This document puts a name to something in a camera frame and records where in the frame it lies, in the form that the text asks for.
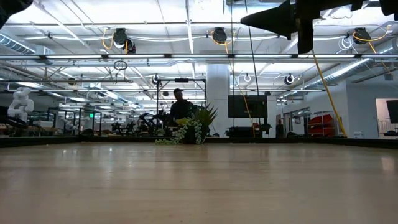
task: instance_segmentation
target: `column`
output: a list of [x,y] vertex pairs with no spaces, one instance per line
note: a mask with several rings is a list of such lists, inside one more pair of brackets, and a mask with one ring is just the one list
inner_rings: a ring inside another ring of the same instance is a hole
[[229,66],[228,65],[207,65],[207,100],[210,107],[217,108],[217,117],[213,126],[220,137],[232,126],[228,119],[228,95],[229,95]]

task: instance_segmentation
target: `screen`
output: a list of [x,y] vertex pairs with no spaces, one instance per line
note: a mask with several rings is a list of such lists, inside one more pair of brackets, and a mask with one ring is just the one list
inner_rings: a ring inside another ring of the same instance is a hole
[[398,100],[387,101],[391,124],[398,124]]
[[228,96],[228,117],[268,118],[267,96]]

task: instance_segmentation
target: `potted plant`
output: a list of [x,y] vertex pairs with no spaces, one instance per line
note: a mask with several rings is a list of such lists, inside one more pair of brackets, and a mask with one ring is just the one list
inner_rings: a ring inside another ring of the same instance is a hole
[[177,124],[179,130],[174,133],[175,137],[171,140],[157,140],[156,144],[202,144],[205,142],[209,132],[209,126],[217,117],[217,110],[214,107],[197,107],[192,113],[191,118],[180,119]]

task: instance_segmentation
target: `person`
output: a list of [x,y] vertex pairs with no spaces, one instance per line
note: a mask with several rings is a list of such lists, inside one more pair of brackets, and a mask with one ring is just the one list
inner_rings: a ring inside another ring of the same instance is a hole
[[282,120],[278,120],[278,125],[276,126],[276,138],[284,138],[285,130],[284,125],[282,124]]
[[170,116],[175,120],[190,117],[189,111],[191,110],[193,103],[184,100],[182,90],[176,88],[174,90],[174,97],[177,102],[173,103],[170,109]]

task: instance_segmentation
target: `wooden floor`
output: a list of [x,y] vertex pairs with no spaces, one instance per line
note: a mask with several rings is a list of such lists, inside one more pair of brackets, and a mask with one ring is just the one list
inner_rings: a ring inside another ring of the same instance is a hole
[[317,144],[0,149],[0,223],[397,223],[397,166]]

